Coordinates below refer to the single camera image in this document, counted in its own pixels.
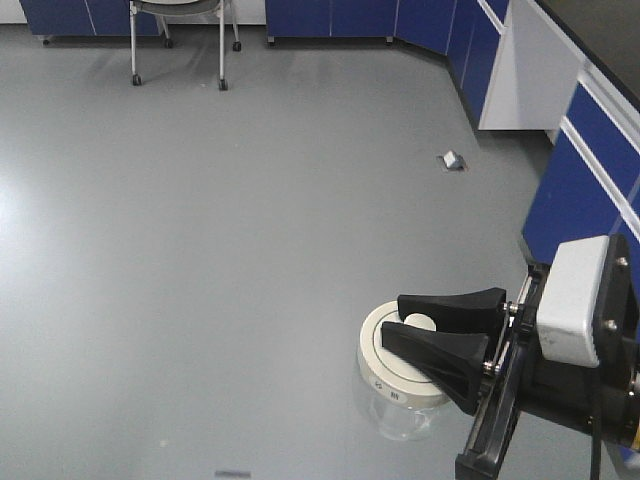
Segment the small white object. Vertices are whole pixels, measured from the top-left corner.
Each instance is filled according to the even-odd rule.
[[[442,160],[444,161],[444,166],[447,167],[448,170],[462,170],[464,168],[462,157],[453,150],[449,150],[445,153]]]
[[[376,308],[362,325],[358,364],[365,382],[390,402],[408,409],[433,408],[447,402],[448,397],[431,379],[382,347],[383,322],[402,323],[397,302]],[[436,329],[426,315],[410,315],[405,323],[425,330]]]
[[[593,315],[609,237],[560,244],[537,314],[542,354],[547,360],[595,368]]]

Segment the robotic arm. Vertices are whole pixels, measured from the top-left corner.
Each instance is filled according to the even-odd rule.
[[[531,264],[515,303],[494,288],[453,297],[398,297],[402,320],[429,316],[436,331],[382,325],[382,346],[430,377],[475,417],[456,479],[498,477],[521,411],[593,439],[640,450],[638,305],[621,235],[567,242],[553,265]]]

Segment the bolt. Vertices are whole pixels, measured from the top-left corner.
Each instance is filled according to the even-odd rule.
[[[604,328],[613,333],[618,330],[618,324],[615,320],[607,320],[604,322]]]
[[[489,375],[490,377],[493,377],[493,375],[495,374],[494,369],[495,369],[495,365],[492,361],[487,360],[482,364],[482,370],[484,371],[485,375]]]
[[[520,310],[520,305],[518,305],[517,303],[511,303],[511,302],[507,302],[507,303],[503,303],[502,304],[502,311],[503,312],[509,312],[509,315],[511,316],[515,316],[518,314],[518,310]]]

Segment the cabinet panel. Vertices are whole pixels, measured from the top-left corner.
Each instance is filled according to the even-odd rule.
[[[329,36],[330,0],[267,0],[265,9],[269,36]]]
[[[447,55],[451,64],[451,70],[459,86],[462,85],[464,78],[469,46],[471,45],[471,37],[473,35],[473,27],[478,9],[476,0],[458,0],[456,3]]]
[[[400,0],[396,36],[447,53],[455,0]]]
[[[504,19],[507,16],[507,7],[509,6],[509,0],[487,0],[487,4],[496,14],[496,17],[504,23]]]
[[[471,112],[476,121],[479,121],[489,89],[500,34],[484,11],[479,6],[477,9],[462,90],[467,97]]]
[[[623,195],[640,174],[640,155],[589,92],[578,85],[567,117]]]
[[[560,243],[607,235],[617,218],[618,210],[561,133],[522,232],[531,254],[551,263]]]
[[[332,0],[331,36],[392,37],[396,0]]]
[[[87,0],[96,35],[129,35],[128,0]],[[158,24],[153,15],[137,15],[138,35],[157,35]]]
[[[20,0],[34,35],[94,35],[84,0]]]

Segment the white lid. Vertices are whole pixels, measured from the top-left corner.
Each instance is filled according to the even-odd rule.
[[[420,410],[447,402],[448,397],[418,369],[382,348],[382,323],[402,323],[398,303],[389,302],[369,314],[360,330],[358,364],[365,382],[396,405]],[[433,320],[426,315],[409,315],[406,325],[435,330]]]

